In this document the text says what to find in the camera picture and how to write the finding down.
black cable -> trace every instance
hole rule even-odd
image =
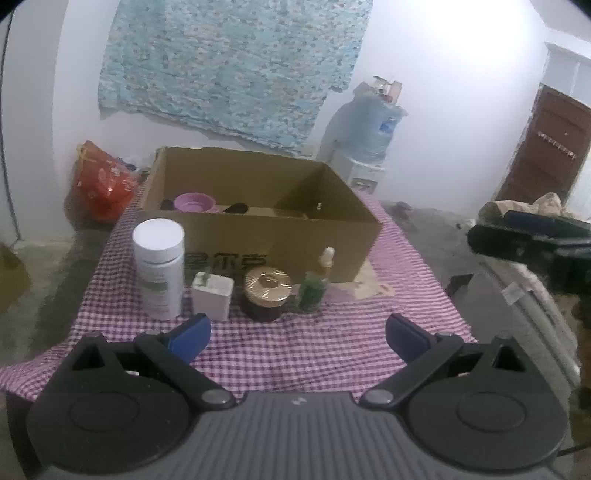
[[[14,204],[10,195],[10,187],[8,184],[8,170],[6,168],[6,157],[4,156],[4,136],[2,132],[2,87],[4,85],[4,60],[6,59],[6,50],[8,45],[8,34],[10,33],[10,26],[12,25],[12,19],[14,18],[14,12],[10,14],[8,20],[8,26],[6,28],[6,37],[4,38],[4,48],[2,49],[2,57],[0,58],[0,161],[2,163],[2,174],[4,175],[4,188],[6,190],[6,198],[8,201],[8,209],[10,210],[10,216],[12,218],[12,224],[17,234],[17,240],[21,240],[21,231],[18,228],[17,214],[14,211]]]
[[[565,455],[570,455],[571,453],[577,453],[577,452],[580,452],[581,450],[585,450],[589,447],[591,447],[591,440],[588,442],[581,443],[580,445],[575,445],[574,447],[565,448],[565,449],[559,451],[558,455],[556,455],[556,457],[563,457]]]

patterned blue cloth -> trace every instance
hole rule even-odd
[[[102,107],[297,152],[346,89],[372,0],[121,0]]]

cardboard box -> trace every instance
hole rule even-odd
[[[187,192],[250,209],[245,215],[160,210],[164,199]],[[382,228],[326,164],[223,148],[160,149],[139,216],[170,218],[184,227],[190,270],[210,265],[216,273],[239,277],[266,264],[284,270],[294,283],[315,267],[326,247],[336,250],[331,281],[352,281]]]

wooden door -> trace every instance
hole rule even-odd
[[[565,202],[591,144],[591,109],[550,87],[534,116],[497,200],[532,203],[548,192]]]

paper on table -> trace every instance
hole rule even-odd
[[[347,291],[355,300],[370,299],[376,295],[386,297],[393,297],[395,295],[394,288],[391,285],[381,283],[378,280],[378,276],[368,260],[363,263],[359,273],[352,282],[335,283],[333,285],[339,290]]]

